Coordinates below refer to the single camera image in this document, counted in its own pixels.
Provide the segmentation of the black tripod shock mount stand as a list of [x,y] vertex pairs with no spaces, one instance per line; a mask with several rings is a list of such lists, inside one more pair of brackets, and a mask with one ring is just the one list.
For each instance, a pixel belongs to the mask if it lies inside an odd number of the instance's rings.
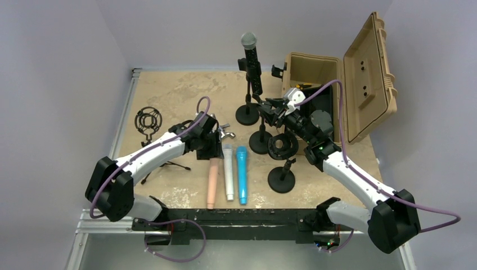
[[153,135],[159,131],[163,123],[163,117],[158,109],[152,106],[143,107],[136,113],[134,126],[136,130],[145,136],[141,146],[145,147],[152,143]]

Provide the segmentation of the black glitter microphone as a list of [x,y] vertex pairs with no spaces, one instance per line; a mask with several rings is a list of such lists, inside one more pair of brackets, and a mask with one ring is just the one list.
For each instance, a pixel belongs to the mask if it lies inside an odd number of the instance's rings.
[[246,72],[251,83],[252,92],[260,96],[263,93],[261,81],[261,65],[257,55],[256,35],[252,32],[246,32],[241,36],[241,44],[245,50]]

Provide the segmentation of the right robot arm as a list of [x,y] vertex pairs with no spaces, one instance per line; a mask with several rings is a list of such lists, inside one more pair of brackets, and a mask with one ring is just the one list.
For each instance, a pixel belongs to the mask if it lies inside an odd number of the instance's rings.
[[372,178],[356,166],[332,139],[331,115],[315,110],[309,116],[290,110],[283,98],[266,98],[256,104],[264,121],[272,127],[285,127],[284,136],[291,143],[301,138],[310,165],[338,180],[351,191],[363,207],[349,205],[332,197],[316,207],[311,227],[319,232],[333,225],[343,225],[366,233],[383,253],[390,254],[421,233],[421,224],[413,195],[396,191]]

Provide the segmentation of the white microphone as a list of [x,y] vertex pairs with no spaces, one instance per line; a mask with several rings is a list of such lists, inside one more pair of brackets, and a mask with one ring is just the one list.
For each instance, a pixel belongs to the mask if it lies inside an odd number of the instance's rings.
[[233,184],[233,162],[232,155],[233,149],[232,145],[225,144],[223,145],[223,166],[224,166],[224,184],[227,201],[234,200],[234,184]]

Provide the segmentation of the black clip stand pink mic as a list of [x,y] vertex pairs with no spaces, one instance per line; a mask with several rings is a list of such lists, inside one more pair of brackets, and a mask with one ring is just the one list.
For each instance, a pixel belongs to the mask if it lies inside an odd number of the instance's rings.
[[268,152],[267,143],[272,135],[266,131],[265,118],[263,114],[259,111],[259,116],[261,119],[259,130],[254,132],[249,138],[249,147],[252,152],[264,155]]

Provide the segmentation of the black stand glitter mic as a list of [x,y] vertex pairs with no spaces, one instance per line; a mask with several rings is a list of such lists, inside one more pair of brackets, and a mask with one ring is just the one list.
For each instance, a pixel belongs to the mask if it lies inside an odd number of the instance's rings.
[[238,68],[240,71],[246,72],[246,81],[247,81],[247,94],[245,96],[245,104],[240,106],[235,112],[235,118],[237,122],[241,125],[251,126],[255,124],[259,119],[259,113],[256,109],[252,109],[248,102],[251,102],[251,81],[247,71],[247,60],[246,58],[241,58],[237,60]]

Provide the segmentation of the blue microphone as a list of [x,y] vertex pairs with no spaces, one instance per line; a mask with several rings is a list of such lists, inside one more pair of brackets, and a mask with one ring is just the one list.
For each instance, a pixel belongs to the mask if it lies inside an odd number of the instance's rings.
[[236,149],[238,198],[241,205],[248,202],[248,152],[245,146]]

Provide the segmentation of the pink microphone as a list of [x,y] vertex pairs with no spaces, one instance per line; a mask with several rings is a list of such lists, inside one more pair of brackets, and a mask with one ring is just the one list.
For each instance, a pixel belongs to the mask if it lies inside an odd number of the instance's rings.
[[214,209],[219,164],[220,164],[219,158],[210,159],[209,175],[208,175],[208,191],[207,191],[207,200],[206,200],[207,209]]

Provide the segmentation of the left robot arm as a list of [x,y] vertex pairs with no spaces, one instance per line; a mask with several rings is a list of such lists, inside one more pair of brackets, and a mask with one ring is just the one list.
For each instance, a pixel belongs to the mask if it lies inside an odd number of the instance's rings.
[[168,222],[167,207],[153,196],[142,196],[134,187],[145,176],[172,159],[195,152],[198,160],[223,155],[218,121],[201,111],[194,120],[176,124],[159,139],[115,160],[105,156],[95,165],[85,198],[101,217],[116,222],[124,217],[143,219],[153,230]]

